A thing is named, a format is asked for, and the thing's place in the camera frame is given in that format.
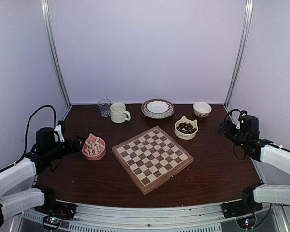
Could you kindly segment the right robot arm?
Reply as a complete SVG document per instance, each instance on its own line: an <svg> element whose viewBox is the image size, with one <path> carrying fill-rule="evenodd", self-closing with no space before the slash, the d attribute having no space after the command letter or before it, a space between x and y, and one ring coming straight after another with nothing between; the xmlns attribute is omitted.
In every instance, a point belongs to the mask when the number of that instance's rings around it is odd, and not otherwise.
<svg viewBox="0 0 290 232"><path fill-rule="evenodd" d="M233 142L234 148L242 149L243 157L255 162L263 178L243 190L238 203L241 213L249 213L257 203L273 203L290 207L290 150L268 139L259 137L259 120L245 112L237 123L224 118L219 131Z"/></svg>

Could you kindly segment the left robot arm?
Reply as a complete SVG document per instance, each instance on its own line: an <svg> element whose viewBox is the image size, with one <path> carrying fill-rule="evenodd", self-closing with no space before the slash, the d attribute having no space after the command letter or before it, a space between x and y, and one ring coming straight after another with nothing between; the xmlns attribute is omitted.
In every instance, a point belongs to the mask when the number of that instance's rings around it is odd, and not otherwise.
<svg viewBox="0 0 290 232"><path fill-rule="evenodd" d="M27 190L11 193L17 185L34 178L47 168L54 170L52 161L82 150L85 139L76 136L65 139L61 131L51 127L36 132L36 143L21 159L0 170L0 227L4 222L28 209L42 207L54 215L60 210L52 188L33 185Z"/></svg>

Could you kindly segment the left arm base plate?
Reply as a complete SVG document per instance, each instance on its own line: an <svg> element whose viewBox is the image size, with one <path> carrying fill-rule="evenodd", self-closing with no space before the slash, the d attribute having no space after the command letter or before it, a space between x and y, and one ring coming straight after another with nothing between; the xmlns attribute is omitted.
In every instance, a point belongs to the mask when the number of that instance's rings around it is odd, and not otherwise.
<svg viewBox="0 0 290 232"><path fill-rule="evenodd" d="M43 205L34 208L34 210L37 212L64 220L73 220L76 209L77 205L61 201L55 201L53 206Z"/></svg>

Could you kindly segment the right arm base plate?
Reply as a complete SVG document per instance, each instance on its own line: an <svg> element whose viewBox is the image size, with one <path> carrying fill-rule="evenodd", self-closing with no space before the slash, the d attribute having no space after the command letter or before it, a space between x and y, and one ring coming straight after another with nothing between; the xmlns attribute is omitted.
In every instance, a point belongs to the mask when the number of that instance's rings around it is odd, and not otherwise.
<svg viewBox="0 0 290 232"><path fill-rule="evenodd" d="M221 205L224 218L239 217L263 209L262 203L245 203L243 200L225 202Z"/></svg>

